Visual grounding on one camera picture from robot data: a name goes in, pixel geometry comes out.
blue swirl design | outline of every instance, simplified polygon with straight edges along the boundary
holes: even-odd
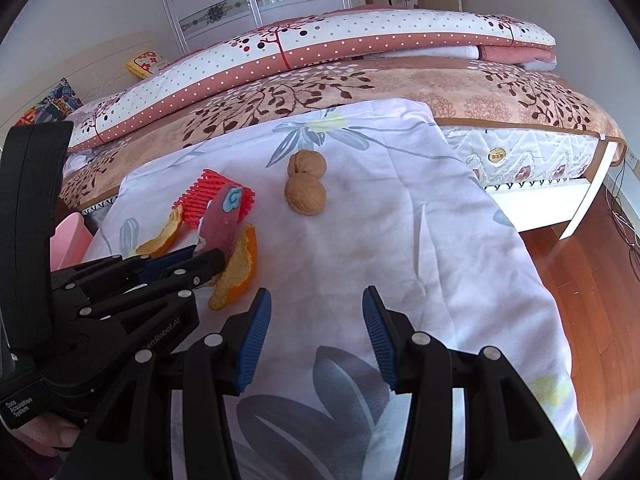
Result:
[[[240,201],[242,200],[242,188],[233,187],[225,196],[225,201],[222,203],[222,211],[229,213],[236,207],[240,207]]]

orange peel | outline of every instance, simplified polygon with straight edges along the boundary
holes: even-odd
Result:
[[[160,231],[160,234],[149,240],[148,242],[143,243],[138,246],[136,249],[136,254],[141,256],[142,254],[148,254],[152,258],[157,258],[158,256],[162,256],[165,254],[171,245],[174,243],[174,240],[178,236],[178,232],[180,232],[180,227],[182,226],[182,206],[179,205],[171,209],[171,214],[169,215],[169,219],[164,224],[164,227]]]
[[[226,269],[222,272],[213,294],[209,298],[209,308],[220,310],[238,300],[248,289],[257,265],[258,242],[255,227],[246,224],[238,238]]]

reddish brown floorboard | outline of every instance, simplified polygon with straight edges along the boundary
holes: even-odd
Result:
[[[640,282],[604,188],[567,240],[559,241],[551,227],[521,234],[558,303],[578,411],[593,443],[583,478],[597,480],[640,416]]]

walnut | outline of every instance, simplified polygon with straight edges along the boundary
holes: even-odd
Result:
[[[287,166],[287,174],[289,176],[295,173],[308,173],[316,178],[322,178],[326,173],[326,160],[324,160],[324,156],[321,153],[300,150],[291,155]]]
[[[301,215],[317,215],[324,211],[326,189],[308,173],[295,173],[284,187],[284,198],[289,207]]]

blue ribbed rubber pad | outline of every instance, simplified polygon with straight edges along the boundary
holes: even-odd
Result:
[[[362,295],[362,315],[367,326],[367,332],[369,332],[371,346],[373,346],[373,351],[376,354],[376,361],[378,362],[382,379],[394,390],[400,380],[396,369],[396,348],[386,329],[376,301],[368,289],[365,289]]]
[[[267,335],[271,321],[271,294],[265,290],[258,309],[246,331],[242,346],[238,351],[238,373],[236,374],[236,389],[243,393],[244,389],[254,380],[255,369],[258,365],[264,338]]]

